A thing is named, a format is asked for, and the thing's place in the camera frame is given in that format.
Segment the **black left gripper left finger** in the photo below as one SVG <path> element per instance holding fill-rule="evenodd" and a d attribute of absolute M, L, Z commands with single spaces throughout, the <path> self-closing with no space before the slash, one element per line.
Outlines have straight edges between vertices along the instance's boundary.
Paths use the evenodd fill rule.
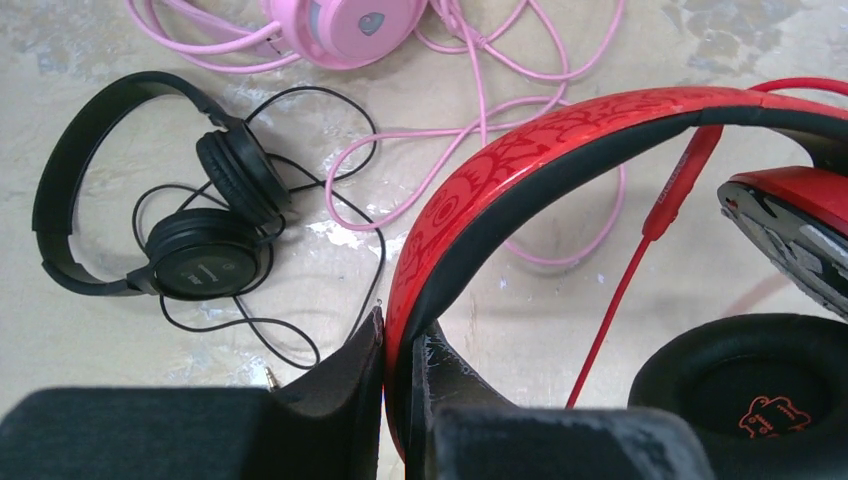
<path fill-rule="evenodd" d="M 372 479 L 384 324 L 274 389 L 51 388 L 1 423 L 5 479 Z"/>

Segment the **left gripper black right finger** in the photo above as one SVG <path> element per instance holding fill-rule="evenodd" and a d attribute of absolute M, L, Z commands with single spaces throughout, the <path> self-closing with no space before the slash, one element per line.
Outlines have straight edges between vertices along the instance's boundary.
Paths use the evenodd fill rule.
<path fill-rule="evenodd" d="M 409 479 L 712 479 L 694 431 L 650 408 L 519 407 L 452 348 L 440 327 L 411 350 Z"/>

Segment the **red black headphones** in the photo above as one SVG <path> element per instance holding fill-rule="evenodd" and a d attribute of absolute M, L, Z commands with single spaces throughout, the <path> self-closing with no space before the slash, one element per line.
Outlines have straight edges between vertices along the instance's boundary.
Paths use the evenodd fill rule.
<path fill-rule="evenodd" d="M 546 114 L 487 145 L 437 189 L 398 259 L 386 318 L 385 409 L 412 465 L 412 352 L 487 258 L 560 197 L 688 128 L 764 126 L 843 142 L 845 110 L 728 87 L 620 92 Z"/>

